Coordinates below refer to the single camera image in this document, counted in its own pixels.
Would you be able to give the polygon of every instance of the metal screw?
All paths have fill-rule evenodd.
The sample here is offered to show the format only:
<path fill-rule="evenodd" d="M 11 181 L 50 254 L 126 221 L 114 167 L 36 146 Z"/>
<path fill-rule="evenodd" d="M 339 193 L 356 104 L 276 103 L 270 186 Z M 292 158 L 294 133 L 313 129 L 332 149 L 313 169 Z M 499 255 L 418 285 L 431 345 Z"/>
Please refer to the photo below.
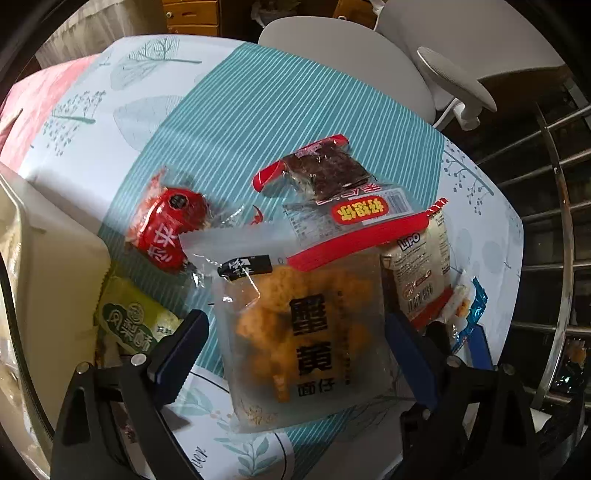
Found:
<path fill-rule="evenodd" d="M 446 363 L 453 368 L 458 368 L 459 366 L 461 366 L 462 361 L 456 357 L 455 355 L 450 355 L 447 357 L 446 359 Z"/>
<path fill-rule="evenodd" d="M 90 368 L 90 364 L 88 362 L 81 362 L 78 365 L 76 365 L 76 373 L 77 374 L 85 374 L 86 372 L 88 372 L 88 369 Z"/>
<path fill-rule="evenodd" d="M 512 365 L 503 364 L 503 372 L 505 372 L 507 375 L 514 375 L 515 374 L 515 368 L 513 368 Z"/>
<path fill-rule="evenodd" d="M 134 367 L 138 367 L 143 365 L 147 359 L 148 357 L 145 356 L 145 353 L 136 353 L 133 357 L 131 357 L 131 364 Z"/>

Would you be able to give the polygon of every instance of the wooden drawer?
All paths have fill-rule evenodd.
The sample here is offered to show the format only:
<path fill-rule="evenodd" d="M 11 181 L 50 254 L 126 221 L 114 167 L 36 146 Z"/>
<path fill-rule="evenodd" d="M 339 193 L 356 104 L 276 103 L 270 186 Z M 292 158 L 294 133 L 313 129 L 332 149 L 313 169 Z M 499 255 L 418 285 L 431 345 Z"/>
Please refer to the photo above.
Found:
<path fill-rule="evenodd" d="M 169 25 L 168 33 L 180 35 L 206 35 L 208 37 L 218 37 L 219 27 L 215 25 Z"/>
<path fill-rule="evenodd" d="M 207 2 L 211 0 L 162 0 L 162 4 L 164 5 L 164 11 L 166 11 L 166 5 L 168 4 L 188 4 L 193 2 Z"/>
<path fill-rule="evenodd" d="M 217 2 L 182 2 L 164 6 L 168 25 L 217 25 Z"/>

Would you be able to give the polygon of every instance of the teal striped tablecloth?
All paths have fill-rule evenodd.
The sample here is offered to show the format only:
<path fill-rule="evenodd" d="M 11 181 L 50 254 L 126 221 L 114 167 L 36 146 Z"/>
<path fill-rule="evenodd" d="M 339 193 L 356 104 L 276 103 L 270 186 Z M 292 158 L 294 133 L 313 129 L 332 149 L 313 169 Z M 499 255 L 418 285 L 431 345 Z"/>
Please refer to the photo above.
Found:
<path fill-rule="evenodd" d="M 144 292 L 183 317 L 204 310 L 210 338 L 197 360 L 223 376 L 209 292 L 124 252 L 124 233 L 150 178 L 202 192 L 216 208 L 256 204 L 271 218 L 283 198 L 254 191 L 253 175 L 274 160 L 342 133 L 351 152 L 379 179 L 406 187 L 422 207 L 437 193 L 444 137 L 417 115 L 343 73 L 274 49 L 242 44 L 201 80 L 164 120 L 135 160 L 103 220 L 99 236 L 114 261 Z M 349 412 L 288 429 L 295 480 L 317 462 Z"/>

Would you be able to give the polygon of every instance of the nutrition label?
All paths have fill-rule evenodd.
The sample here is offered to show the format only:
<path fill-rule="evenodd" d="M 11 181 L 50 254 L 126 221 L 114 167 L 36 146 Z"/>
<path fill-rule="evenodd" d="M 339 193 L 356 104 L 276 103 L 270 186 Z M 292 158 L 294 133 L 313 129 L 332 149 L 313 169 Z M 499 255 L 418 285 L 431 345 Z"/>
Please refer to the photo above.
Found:
<path fill-rule="evenodd" d="M 381 189 L 376 186 L 370 194 L 362 189 L 349 195 L 344 192 L 328 202 L 285 205 L 284 211 L 295 232 L 300 248 L 307 249 L 332 238 L 413 213 L 402 188 Z"/>

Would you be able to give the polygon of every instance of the chair armrest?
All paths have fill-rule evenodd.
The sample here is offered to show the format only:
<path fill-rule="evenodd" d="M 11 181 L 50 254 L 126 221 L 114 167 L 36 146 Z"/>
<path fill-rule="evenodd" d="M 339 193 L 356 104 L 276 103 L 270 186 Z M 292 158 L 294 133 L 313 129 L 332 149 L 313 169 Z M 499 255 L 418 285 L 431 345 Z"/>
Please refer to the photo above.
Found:
<path fill-rule="evenodd" d="M 461 101 L 462 108 L 454 111 L 460 124 L 477 126 L 482 108 L 496 112 L 496 103 L 484 86 L 467 71 L 427 47 L 417 49 L 418 58 L 424 65 L 423 72 L 446 92 Z"/>

